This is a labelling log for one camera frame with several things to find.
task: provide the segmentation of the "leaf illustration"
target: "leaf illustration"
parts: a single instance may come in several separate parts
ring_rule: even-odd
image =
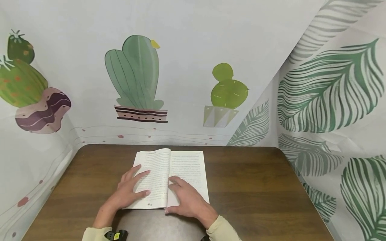
[[[279,84],[280,124],[289,131],[324,133],[369,114],[384,93],[377,40],[322,52],[287,73]]]
[[[334,215],[337,208],[336,198],[326,195],[306,183],[303,183],[303,187],[323,221],[330,222],[330,218]]]
[[[269,130],[269,101],[247,114],[227,146],[246,147],[259,143]]]
[[[386,160],[383,156],[351,158],[340,189],[346,207],[365,241],[386,240]]]
[[[356,23],[384,0],[329,0],[319,10],[288,57],[290,63],[311,57],[326,42]]]
[[[303,137],[279,136],[279,148],[286,155],[297,175],[323,176],[342,163],[342,157],[331,154],[326,142]]]

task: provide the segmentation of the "finger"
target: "finger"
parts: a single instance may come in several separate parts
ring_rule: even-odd
[[[171,207],[167,207],[165,209],[165,214],[169,214],[169,213],[175,213],[175,214],[180,214],[180,206],[171,206]]]
[[[122,177],[121,177],[121,181],[120,182],[124,182],[125,181],[125,178],[127,176],[127,174],[129,173],[130,170],[128,170],[127,172],[125,172]]]
[[[181,187],[179,185],[177,185],[177,184],[170,184],[169,185],[169,189],[172,190],[176,194],[177,194],[178,189],[180,189],[180,188]]]
[[[136,175],[133,178],[134,184],[136,184],[141,178],[143,178],[144,176],[146,176],[149,173],[150,173],[150,170],[147,170],[147,171],[141,172],[140,174]]]
[[[169,177],[169,180],[173,183],[177,183],[178,185],[180,185],[181,187],[185,186],[187,184],[187,182],[185,182],[184,180],[182,180],[181,178],[179,177]]]
[[[125,177],[125,181],[126,180],[130,180],[131,178],[133,178],[133,176],[139,171],[139,169],[141,168],[141,164],[139,165],[136,165],[135,167],[132,167],[126,174],[126,177]]]
[[[146,196],[149,196],[150,193],[151,193],[150,190],[144,190],[142,192],[136,192],[135,193],[135,199],[138,200],[138,199],[144,198]]]

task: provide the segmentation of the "forearm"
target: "forearm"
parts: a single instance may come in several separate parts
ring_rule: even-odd
[[[207,230],[207,234],[211,241],[241,240],[229,222],[220,216],[208,203],[205,203],[202,206],[197,219]]]
[[[235,229],[222,216],[218,216],[216,221],[207,229],[207,234],[211,241],[241,241]]]
[[[116,212],[117,209],[111,205],[104,204],[101,206],[99,208],[98,214],[96,215],[93,228],[101,229],[111,227]]]
[[[117,209],[108,204],[101,206],[93,226],[84,232],[82,241],[106,241],[105,233],[112,230],[111,225],[116,212]]]

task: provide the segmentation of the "round cactus illustration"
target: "round cactus illustration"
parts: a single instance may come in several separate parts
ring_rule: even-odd
[[[0,97],[16,107],[25,107],[40,101],[48,87],[47,80],[31,65],[16,59],[0,60]]]
[[[27,64],[32,63],[35,58],[34,47],[22,38],[24,34],[20,34],[20,30],[11,31],[8,37],[8,58],[11,60],[20,59]]]
[[[226,127],[239,112],[235,108],[247,99],[248,88],[233,79],[233,69],[227,63],[216,65],[212,74],[219,82],[210,95],[213,106],[205,106],[204,126]]]
[[[35,57],[32,45],[12,31],[8,57],[0,58],[0,97],[18,107],[16,124],[25,131],[50,134],[58,131],[71,101],[62,91],[49,88],[44,76],[30,65]]]

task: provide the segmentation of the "decorative backdrop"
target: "decorative backdrop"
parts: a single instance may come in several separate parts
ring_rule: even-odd
[[[386,241],[383,0],[0,11],[0,239],[97,143],[279,147],[335,240]]]

